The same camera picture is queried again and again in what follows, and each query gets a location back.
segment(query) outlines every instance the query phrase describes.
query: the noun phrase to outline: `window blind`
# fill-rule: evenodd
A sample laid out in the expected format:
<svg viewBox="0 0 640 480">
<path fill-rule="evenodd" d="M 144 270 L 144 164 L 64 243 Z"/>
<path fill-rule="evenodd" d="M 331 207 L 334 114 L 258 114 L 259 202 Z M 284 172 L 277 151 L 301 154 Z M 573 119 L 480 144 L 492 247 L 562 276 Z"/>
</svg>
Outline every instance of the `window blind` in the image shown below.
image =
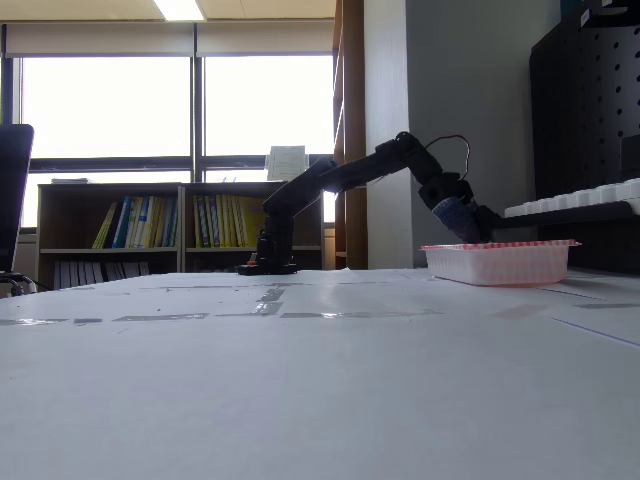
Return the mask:
<svg viewBox="0 0 640 480">
<path fill-rule="evenodd" d="M 331 52 L 333 20 L 198 24 L 198 56 Z"/>
<path fill-rule="evenodd" d="M 193 52 L 190 23 L 10 24 L 8 57 L 182 56 Z"/>
</svg>

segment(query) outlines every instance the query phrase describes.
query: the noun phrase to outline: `gray wall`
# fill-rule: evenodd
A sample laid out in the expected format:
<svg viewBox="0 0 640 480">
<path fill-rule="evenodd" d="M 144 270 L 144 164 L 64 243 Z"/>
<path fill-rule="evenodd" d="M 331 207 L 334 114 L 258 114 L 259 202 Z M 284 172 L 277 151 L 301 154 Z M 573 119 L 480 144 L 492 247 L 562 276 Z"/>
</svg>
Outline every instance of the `gray wall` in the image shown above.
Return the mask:
<svg viewBox="0 0 640 480">
<path fill-rule="evenodd" d="M 406 0 L 406 21 L 411 132 L 424 143 L 465 135 L 471 187 L 497 213 L 532 199 L 528 61 L 531 47 L 560 21 L 559 2 Z M 445 170 L 463 171 L 464 144 L 449 141 L 431 151 Z M 459 240 L 433 218 L 418 188 L 412 187 L 412 227 L 414 264 L 421 266 L 421 245 Z"/>
<path fill-rule="evenodd" d="M 409 129 L 405 0 L 364 0 L 367 153 Z M 411 268 L 408 171 L 367 191 L 369 268 Z"/>
</svg>

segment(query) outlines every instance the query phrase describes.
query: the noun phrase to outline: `window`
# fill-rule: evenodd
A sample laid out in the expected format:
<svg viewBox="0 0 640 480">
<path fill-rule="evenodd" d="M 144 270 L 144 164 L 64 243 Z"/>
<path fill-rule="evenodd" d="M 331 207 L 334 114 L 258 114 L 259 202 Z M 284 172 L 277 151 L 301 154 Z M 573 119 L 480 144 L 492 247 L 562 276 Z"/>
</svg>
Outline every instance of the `window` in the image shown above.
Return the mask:
<svg viewBox="0 0 640 480">
<path fill-rule="evenodd" d="M 25 58 L 33 158 L 188 156 L 189 58 Z"/>
<path fill-rule="evenodd" d="M 190 173 L 178 172 L 99 172 L 99 173 L 30 173 L 22 204 L 22 227 L 38 224 L 38 185 L 51 183 L 54 178 L 88 178 L 93 183 L 188 183 Z"/>
<path fill-rule="evenodd" d="M 333 153 L 331 56 L 207 57 L 205 72 L 206 155 Z"/>
<path fill-rule="evenodd" d="M 266 182 L 266 170 L 207 170 L 205 174 L 207 183 L 234 183 L 234 182 Z M 336 196 L 331 192 L 324 192 L 324 221 L 334 223 L 336 221 L 335 202 Z"/>
</svg>

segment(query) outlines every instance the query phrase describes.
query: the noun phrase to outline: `window frame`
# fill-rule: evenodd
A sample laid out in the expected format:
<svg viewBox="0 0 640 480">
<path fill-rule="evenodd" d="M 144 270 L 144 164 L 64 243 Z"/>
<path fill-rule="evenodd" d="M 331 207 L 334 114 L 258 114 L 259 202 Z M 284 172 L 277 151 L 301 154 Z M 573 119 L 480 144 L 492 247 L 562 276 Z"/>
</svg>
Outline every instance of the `window frame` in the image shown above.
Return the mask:
<svg viewBox="0 0 640 480">
<path fill-rule="evenodd" d="M 21 123 L 22 115 L 22 58 L 7 57 L 8 25 L 0 25 L 0 124 Z M 291 55 L 331 55 L 327 52 L 272 52 L 261 53 L 268 56 Z M 135 55 L 100 55 L 102 57 L 122 57 Z M 246 53 L 207 56 L 248 56 Z M 32 158 L 29 173 L 96 173 L 111 171 L 161 172 L 189 171 L 191 183 L 205 182 L 209 169 L 261 170 L 264 169 L 264 155 L 212 155 L 205 152 L 205 57 L 198 55 L 198 24 L 193 24 L 193 51 L 190 58 L 190 129 L 189 155 L 168 157 L 87 157 L 87 158 Z M 309 164 L 319 158 L 333 158 L 333 154 L 309 155 Z M 34 227 L 21 228 L 21 233 L 35 233 Z"/>
</svg>

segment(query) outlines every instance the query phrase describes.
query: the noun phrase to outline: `black pegboard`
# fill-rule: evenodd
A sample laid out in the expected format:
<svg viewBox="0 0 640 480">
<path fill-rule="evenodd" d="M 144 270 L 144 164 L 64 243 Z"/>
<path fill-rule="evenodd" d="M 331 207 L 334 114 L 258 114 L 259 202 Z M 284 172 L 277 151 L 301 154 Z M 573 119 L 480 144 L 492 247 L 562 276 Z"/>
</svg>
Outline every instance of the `black pegboard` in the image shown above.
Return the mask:
<svg viewBox="0 0 640 480">
<path fill-rule="evenodd" d="M 623 181 L 621 139 L 640 135 L 640 27 L 583 28 L 586 9 L 602 11 L 601 0 L 585 0 L 530 57 L 538 199 Z M 540 227 L 539 237 L 584 243 L 572 265 L 640 272 L 638 219 Z"/>
</svg>

